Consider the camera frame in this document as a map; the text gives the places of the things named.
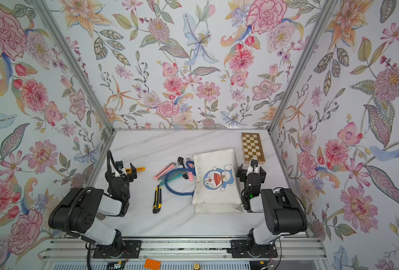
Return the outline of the yellow slim art knife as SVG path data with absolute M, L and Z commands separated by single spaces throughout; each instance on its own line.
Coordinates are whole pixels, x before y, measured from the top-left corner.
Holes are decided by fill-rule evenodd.
M 145 170 L 146 170 L 145 167 L 135 168 L 136 172 L 144 172 Z M 131 174 L 133 172 L 133 169 L 132 168 L 126 168 L 125 171 L 126 171 L 127 174 Z

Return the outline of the white Doraemon canvas pouch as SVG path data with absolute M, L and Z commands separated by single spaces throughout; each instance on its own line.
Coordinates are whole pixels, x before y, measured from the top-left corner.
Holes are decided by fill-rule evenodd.
M 241 213 L 242 200 L 237 180 L 235 149 L 225 149 L 193 156 L 194 191 L 179 192 L 164 180 L 165 187 L 174 195 L 192 197 L 196 214 Z M 184 171 L 187 167 L 170 172 Z

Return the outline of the black yellow utility knife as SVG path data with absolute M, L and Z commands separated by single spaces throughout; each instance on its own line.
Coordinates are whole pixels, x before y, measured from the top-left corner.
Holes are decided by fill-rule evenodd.
M 153 214 L 159 213 L 161 207 L 162 207 L 162 189 L 161 186 L 158 184 L 154 193 L 154 203 L 153 203 L 152 213 Z

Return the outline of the teal art knife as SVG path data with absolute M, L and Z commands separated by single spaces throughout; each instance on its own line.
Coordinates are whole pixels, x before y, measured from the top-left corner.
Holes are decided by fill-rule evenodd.
M 179 177 L 182 177 L 184 174 L 185 174 L 184 171 L 169 172 L 169 173 L 161 176 L 158 179 L 159 182 L 160 182 L 160 186 L 164 186 L 165 185 L 164 180 L 167 180 L 167 183 L 169 183 L 169 182 L 171 182 L 171 181 L 173 181 L 173 180 L 175 180 L 175 179 L 177 179 Z

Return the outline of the light pink art knife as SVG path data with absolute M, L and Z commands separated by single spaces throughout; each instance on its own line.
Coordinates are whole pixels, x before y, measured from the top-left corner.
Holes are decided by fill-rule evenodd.
M 190 158 L 187 158 L 186 167 L 189 169 L 187 176 L 189 181 L 194 180 L 194 163 Z

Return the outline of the black art knife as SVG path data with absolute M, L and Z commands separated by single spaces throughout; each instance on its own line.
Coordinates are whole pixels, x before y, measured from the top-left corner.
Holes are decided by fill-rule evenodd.
M 184 164 L 184 158 L 183 157 L 178 157 L 178 165 L 181 167 L 181 168 L 185 168 L 185 164 Z M 183 178 L 184 179 L 189 179 L 189 177 L 188 177 L 188 174 L 187 173 L 184 173 L 183 174 Z

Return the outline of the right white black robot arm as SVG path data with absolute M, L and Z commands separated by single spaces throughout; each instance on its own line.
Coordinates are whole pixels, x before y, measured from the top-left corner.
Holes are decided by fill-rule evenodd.
M 232 240 L 233 258 L 277 257 L 275 242 L 307 230 L 303 205 L 290 190 L 282 187 L 263 189 L 266 172 L 252 160 L 248 169 L 240 166 L 237 177 L 244 184 L 242 207 L 249 213 L 264 215 L 264 221 L 250 229 L 245 240 Z

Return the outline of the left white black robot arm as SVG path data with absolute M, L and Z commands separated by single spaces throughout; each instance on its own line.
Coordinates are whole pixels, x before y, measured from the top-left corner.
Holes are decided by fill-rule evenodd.
M 104 224 L 98 214 L 124 217 L 130 206 L 130 183 L 137 178 L 137 169 L 122 168 L 115 162 L 118 172 L 107 166 L 108 192 L 94 187 L 73 188 L 55 207 L 48 218 L 51 229 L 79 238 L 109 257 L 117 258 L 127 252 L 121 232 Z

